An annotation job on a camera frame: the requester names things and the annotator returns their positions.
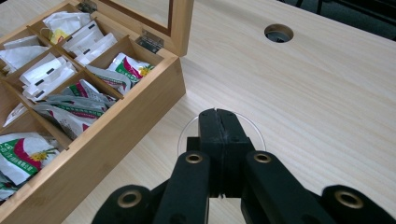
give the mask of transparent circular rim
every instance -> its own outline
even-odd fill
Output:
[[[267,146],[265,145],[265,141],[264,141],[264,137],[262,136],[262,133],[260,132],[259,128],[247,117],[239,114],[239,113],[234,113],[238,118],[243,119],[245,122],[247,122],[248,124],[250,124],[251,127],[253,127],[253,130],[256,131],[256,134],[259,136],[260,138],[260,143],[262,145],[263,151],[267,151]],[[183,142],[183,137],[184,137],[184,133],[190,128],[190,126],[196,121],[198,120],[198,116],[196,116],[195,118],[193,118],[192,120],[189,121],[189,123],[187,123],[187,125],[183,128],[183,131],[181,131],[180,137],[178,138],[178,142],[177,142],[177,155],[181,155],[184,150],[181,149],[181,144]]]

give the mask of black chair leg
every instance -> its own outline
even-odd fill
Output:
[[[317,8],[317,14],[318,15],[320,15],[322,4],[323,4],[323,0],[318,0],[318,8]]]
[[[298,0],[296,7],[300,7],[304,0]]]

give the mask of open box lid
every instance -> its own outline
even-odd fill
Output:
[[[138,33],[136,43],[152,52],[165,48],[187,54],[193,0],[83,0],[84,10],[97,10]]]

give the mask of wooden table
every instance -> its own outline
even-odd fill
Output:
[[[5,2],[0,34],[58,2]],[[274,23],[294,38],[266,39]],[[187,94],[64,224],[91,222],[119,187],[152,189],[169,178],[182,129],[213,107],[251,119],[307,189],[347,185],[396,217],[395,42],[277,1],[195,0],[182,66]],[[242,222],[239,200],[210,201],[209,223]]]

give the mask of wooden lid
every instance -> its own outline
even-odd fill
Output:
[[[92,1],[97,5],[97,11],[110,19],[141,36],[162,42],[165,49],[179,57],[187,54],[193,0]]]

